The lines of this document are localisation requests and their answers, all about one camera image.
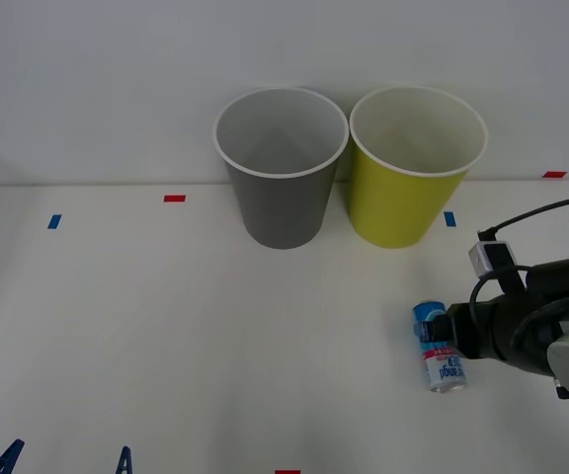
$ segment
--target cup rim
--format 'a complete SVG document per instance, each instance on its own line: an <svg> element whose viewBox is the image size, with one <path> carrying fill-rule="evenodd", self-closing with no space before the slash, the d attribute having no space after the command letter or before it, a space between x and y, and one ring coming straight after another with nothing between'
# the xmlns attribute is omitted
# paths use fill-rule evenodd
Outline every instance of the cup rim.
<svg viewBox="0 0 569 474"><path fill-rule="evenodd" d="M338 150L335 152L335 154L333 156L331 156L328 160L323 161L322 163L320 163L317 166L314 166L313 168L309 168L308 170L304 170L304 171L298 171L296 173L287 173L287 174L274 174L274 173L263 173L260 171L254 171L250 168L246 168L242 165L239 165L234 160L232 160L229 156L227 156L227 154L221 149L220 145L218 144L218 138L216 137L216 131L218 130L218 124L219 124L221 118L228 111L228 109L230 109L237 102L240 102L249 96L253 96L255 94L261 94L263 92L268 92L268 91L295 91L295 92L302 92L305 94L310 94L311 96L315 96L315 97L325 101L333 109L335 109L335 111L340 115L340 118L342 119L342 124L344 126L344 138L342 139L342 143L340 144L340 146L339 146ZM332 164L335 160L337 160L340 157L340 155L344 152L344 149L346 148L346 145L348 144L349 137L350 137L349 123L348 123L348 119L346 118L346 115L344 114L344 111L342 111L342 109L340 109L339 106L337 104L335 104L333 101L331 101L328 97L323 96L322 94L319 94L317 92L310 91L308 89L304 89L302 87L262 87L260 89L254 89L254 90L249 91L245 94L242 94L242 95L238 96L237 98L233 99L231 102L229 102L221 110L221 112L218 113L218 116L216 117L216 120L214 121L214 127L212 128L212 140L214 141L214 146L216 147L216 151L218 152L218 154L223 158L223 160L225 160L226 163L233 166L237 170L242 171L243 173L247 173L248 175L256 176L258 178L270 178L270 179L275 179L275 180L286 180L286 179L291 179L291 178L300 178L302 176L311 175L313 173L316 173L317 171L320 171L320 170L326 168L327 166Z"/></svg>
<svg viewBox="0 0 569 474"><path fill-rule="evenodd" d="M420 171L405 170L403 168L399 168L398 166L386 163L385 161L381 160L380 158L377 158L376 156L374 156L374 154L371 153L361 143L361 141L357 137L357 134L355 133L355 127L354 127L355 115L356 115L357 110L359 109L360 105L363 104L365 101L367 101L368 99L370 99L371 97L373 97L377 94L381 94L383 92L387 92L387 91L392 90L392 89L423 89L426 91L435 92L437 94L442 94L442 95L448 97L449 99L452 99L453 101L458 102L459 104L464 106L471 113L473 113L475 118L478 120L478 123L480 123L480 126L482 127L482 132L484 134L484 142L482 143L482 149L480 150L480 152L476 155L476 157L473 160L471 160L466 165L461 166L460 168L456 168L454 170L443 171L441 173L423 173ZM417 84L413 84L413 85L412 84L407 84L407 85L404 84L404 85L394 85L394 86L383 87L381 89L375 89L374 91L369 92L368 94L364 95L362 98L360 98L357 101L357 103L353 107L353 110L351 111L351 115L350 115L350 119L349 119L349 126L350 126L350 130L351 130L351 137L353 138L353 140L355 141L357 146L359 146L361 151L363 151L366 154L367 157L369 157L371 160L375 161L376 163L378 163L382 167L387 168L388 170L392 170L392 171L395 171L397 173L401 173L403 175L415 176L418 178L444 178L446 176L454 176L454 175L458 175L460 173L464 173L469 168L471 168L475 163L477 163L480 160L480 158L482 158L482 156L484 156L484 153L486 152L486 149L487 149L488 144L489 144L489 129L486 126L486 122L484 121L484 118L482 118L480 116L480 114L473 107L471 107L467 102L463 101L460 97L455 96L454 94L450 94L447 91L443 91L443 90L437 89L435 87L421 86L421 85L417 85Z"/></svg>

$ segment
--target yellow paper cup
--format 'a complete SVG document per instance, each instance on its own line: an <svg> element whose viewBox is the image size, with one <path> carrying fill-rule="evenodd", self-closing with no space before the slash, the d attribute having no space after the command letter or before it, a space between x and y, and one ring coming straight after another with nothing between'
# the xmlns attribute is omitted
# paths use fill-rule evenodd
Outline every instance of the yellow paper cup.
<svg viewBox="0 0 569 474"><path fill-rule="evenodd" d="M374 91L351 112L357 144L350 216L379 247L417 243L487 147L482 117L438 89L397 86Z"/></svg>

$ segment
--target gray paper cup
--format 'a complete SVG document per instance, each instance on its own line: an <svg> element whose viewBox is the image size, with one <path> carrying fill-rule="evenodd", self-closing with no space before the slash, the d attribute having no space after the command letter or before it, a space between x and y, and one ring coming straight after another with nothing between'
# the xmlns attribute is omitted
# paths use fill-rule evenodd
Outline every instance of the gray paper cup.
<svg viewBox="0 0 569 474"><path fill-rule="evenodd" d="M291 249L317 234L348 137L340 108L305 89L261 89L223 109L214 144L257 242Z"/></svg>

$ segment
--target paper cup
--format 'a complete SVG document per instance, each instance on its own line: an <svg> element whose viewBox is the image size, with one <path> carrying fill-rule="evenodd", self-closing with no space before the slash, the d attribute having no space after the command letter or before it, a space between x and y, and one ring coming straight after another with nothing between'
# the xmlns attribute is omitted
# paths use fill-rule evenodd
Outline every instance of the paper cup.
<svg viewBox="0 0 569 474"><path fill-rule="evenodd" d="M484 154L482 117L452 94L389 87L357 102L349 214L355 230L386 248L417 243L468 169Z"/></svg>
<svg viewBox="0 0 569 474"><path fill-rule="evenodd" d="M290 249L317 234L348 137L340 108L305 89L261 89L223 109L214 144L257 242Z"/></svg>

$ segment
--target can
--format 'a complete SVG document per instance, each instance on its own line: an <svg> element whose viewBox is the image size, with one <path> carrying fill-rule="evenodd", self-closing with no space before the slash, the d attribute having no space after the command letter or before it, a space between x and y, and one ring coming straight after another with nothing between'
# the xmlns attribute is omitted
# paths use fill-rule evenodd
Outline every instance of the can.
<svg viewBox="0 0 569 474"><path fill-rule="evenodd" d="M440 301L423 301L412 310L414 324L433 321L447 309ZM430 390L445 393L466 385L460 357L448 343L422 343L423 365L430 383Z"/></svg>

